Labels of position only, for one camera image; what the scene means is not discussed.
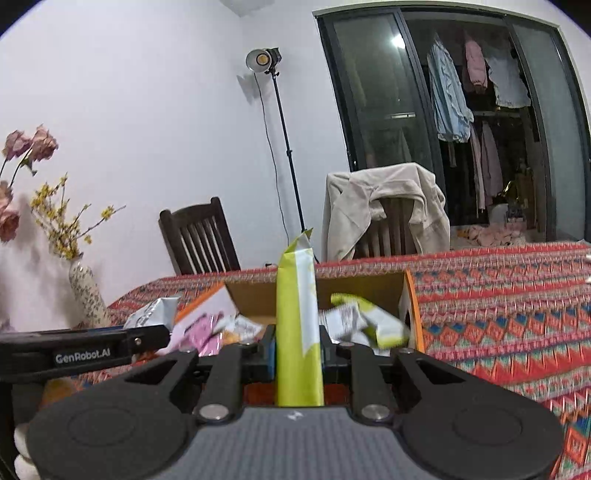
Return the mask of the white gloved left hand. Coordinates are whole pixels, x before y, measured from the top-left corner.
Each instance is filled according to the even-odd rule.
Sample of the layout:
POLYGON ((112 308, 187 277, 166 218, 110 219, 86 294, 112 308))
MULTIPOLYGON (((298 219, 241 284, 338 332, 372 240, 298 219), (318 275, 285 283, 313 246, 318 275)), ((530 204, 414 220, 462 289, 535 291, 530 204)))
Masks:
POLYGON ((30 458, 26 444, 28 426, 28 423, 21 423, 15 427, 14 443, 18 452, 14 461, 15 472, 20 480, 39 480, 39 473, 30 458))

